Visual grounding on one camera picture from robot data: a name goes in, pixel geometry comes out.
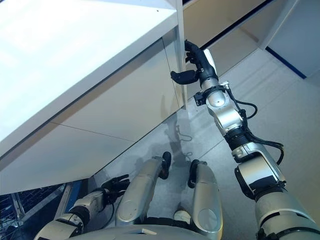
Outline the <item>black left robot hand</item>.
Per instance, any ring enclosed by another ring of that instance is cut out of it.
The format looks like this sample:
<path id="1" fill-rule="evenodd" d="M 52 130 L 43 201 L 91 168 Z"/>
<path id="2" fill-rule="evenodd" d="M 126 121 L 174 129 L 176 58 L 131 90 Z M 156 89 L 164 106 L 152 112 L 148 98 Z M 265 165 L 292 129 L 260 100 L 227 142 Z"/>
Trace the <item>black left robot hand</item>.
<path id="1" fill-rule="evenodd" d="M 121 175 L 104 182 L 101 187 L 107 190 L 106 195 L 110 203 L 114 203 L 121 197 L 130 185 L 129 175 Z"/>

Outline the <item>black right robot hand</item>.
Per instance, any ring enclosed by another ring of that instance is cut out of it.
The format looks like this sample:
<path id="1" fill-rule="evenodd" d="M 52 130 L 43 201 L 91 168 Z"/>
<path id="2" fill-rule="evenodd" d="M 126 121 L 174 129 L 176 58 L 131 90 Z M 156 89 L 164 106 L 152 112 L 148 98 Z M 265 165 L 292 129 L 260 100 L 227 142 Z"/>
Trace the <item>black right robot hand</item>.
<path id="1" fill-rule="evenodd" d="M 188 40 L 184 41 L 184 49 L 187 59 L 191 64 L 196 66 L 196 70 L 186 70 L 180 73 L 171 71 L 170 76 L 175 83 L 189 85 L 199 80 L 200 84 L 202 84 L 210 78 L 218 79 L 214 67 L 209 63 L 203 50 Z"/>

